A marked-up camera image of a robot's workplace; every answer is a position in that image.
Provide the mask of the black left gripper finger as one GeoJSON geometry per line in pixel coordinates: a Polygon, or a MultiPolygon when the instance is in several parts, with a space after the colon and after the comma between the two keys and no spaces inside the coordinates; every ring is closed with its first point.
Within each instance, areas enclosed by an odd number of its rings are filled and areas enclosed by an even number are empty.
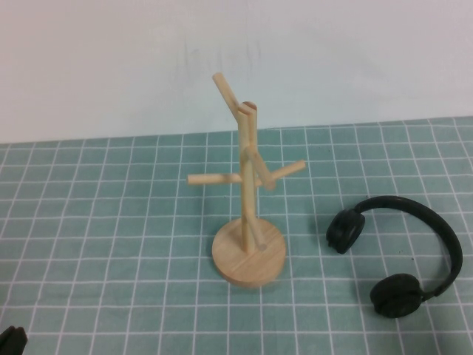
{"type": "Polygon", "coordinates": [[[15,327],[11,325],[1,333],[1,355],[8,355],[12,353],[12,350],[10,349],[10,338],[14,332],[15,327]]]}
{"type": "Polygon", "coordinates": [[[13,355],[22,355],[27,344],[27,334],[23,327],[17,327],[12,335],[13,355]]]}

